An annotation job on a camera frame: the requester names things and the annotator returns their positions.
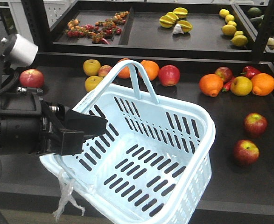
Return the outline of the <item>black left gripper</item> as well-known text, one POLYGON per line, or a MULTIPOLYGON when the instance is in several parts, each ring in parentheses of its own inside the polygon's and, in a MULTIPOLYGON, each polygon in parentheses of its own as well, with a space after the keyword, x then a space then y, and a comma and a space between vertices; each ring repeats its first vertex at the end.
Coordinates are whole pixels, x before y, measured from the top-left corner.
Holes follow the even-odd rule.
POLYGON ((82 152, 85 140, 103 135, 107 120, 42 99, 37 90, 0 96, 1 154, 82 152))

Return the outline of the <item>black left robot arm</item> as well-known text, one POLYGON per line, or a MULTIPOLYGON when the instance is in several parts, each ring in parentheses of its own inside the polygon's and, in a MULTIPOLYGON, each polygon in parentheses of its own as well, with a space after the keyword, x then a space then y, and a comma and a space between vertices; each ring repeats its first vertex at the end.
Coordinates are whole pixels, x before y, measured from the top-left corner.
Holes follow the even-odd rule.
POLYGON ((105 133, 107 120, 47 102, 39 88, 19 87, 17 69, 30 66, 37 51, 18 34, 0 40, 0 155, 80 154, 85 140, 105 133))

